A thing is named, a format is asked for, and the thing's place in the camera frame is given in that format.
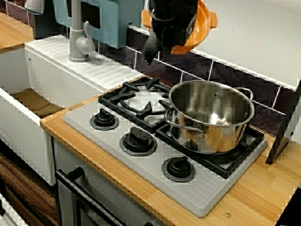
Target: black handle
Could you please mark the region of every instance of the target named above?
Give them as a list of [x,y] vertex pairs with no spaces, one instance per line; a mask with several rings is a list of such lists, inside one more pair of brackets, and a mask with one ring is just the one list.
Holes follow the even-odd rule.
[[150,65],[158,52],[159,52],[159,40],[156,34],[154,33],[154,31],[151,31],[143,47],[143,51],[142,51],[143,62],[147,65]]
[[[95,213],[102,217],[111,226],[127,226],[121,220],[119,220],[114,214],[108,211],[100,202],[87,193],[80,185],[74,180],[85,174],[81,167],[76,168],[68,174],[65,174],[61,169],[56,171],[55,177],[61,181],[70,191],[72,191],[77,197],[79,197],[88,207],[90,207]],[[148,222],[144,226],[153,226]]]

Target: orange object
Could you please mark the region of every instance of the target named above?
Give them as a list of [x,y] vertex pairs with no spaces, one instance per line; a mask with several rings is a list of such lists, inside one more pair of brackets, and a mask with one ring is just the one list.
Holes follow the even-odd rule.
[[[151,31],[151,15],[147,9],[142,11],[142,23],[145,27]],[[194,30],[188,38],[184,46],[175,45],[171,53],[172,54],[183,54],[188,53],[194,49],[199,43],[201,43],[208,35],[211,28],[217,26],[217,15],[215,12],[209,11],[205,4],[199,0],[196,24]]]

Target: gray stovetop panel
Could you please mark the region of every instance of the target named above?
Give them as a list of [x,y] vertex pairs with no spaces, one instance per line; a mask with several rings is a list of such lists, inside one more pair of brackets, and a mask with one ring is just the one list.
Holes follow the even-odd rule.
[[[91,117],[97,114],[100,108],[118,117],[117,128],[99,131],[90,126]],[[152,136],[157,141],[158,148],[152,155],[145,157],[128,155],[120,148],[119,141],[130,132],[131,127],[138,126],[97,101],[68,112],[64,115],[63,121],[199,218],[204,218],[211,211],[268,146],[264,139],[227,179],[189,158],[196,168],[196,176],[190,182],[177,183],[163,175],[161,166],[166,159],[184,155],[154,135]]]

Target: faucet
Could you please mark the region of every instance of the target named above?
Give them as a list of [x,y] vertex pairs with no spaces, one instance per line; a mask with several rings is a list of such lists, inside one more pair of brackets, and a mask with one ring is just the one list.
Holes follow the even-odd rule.
[[[24,8],[37,15],[44,13],[45,0],[27,0]],[[72,62],[85,62],[88,55],[95,52],[95,45],[90,35],[90,23],[82,23],[81,0],[72,0],[72,24],[69,37],[69,55]]]

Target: black knob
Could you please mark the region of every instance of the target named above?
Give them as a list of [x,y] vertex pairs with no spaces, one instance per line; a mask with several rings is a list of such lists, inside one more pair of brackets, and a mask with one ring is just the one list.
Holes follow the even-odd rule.
[[95,125],[99,127],[109,127],[114,125],[116,122],[116,119],[114,115],[112,115],[110,112],[107,112],[103,108],[99,110],[99,113],[94,118]]
[[149,133],[132,127],[131,132],[125,136],[123,144],[132,152],[143,153],[150,151],[154,147],[155,142]]
[[167,165],[167,171],[176,178],[188,177],[192,171],[188,157],[172,158]]

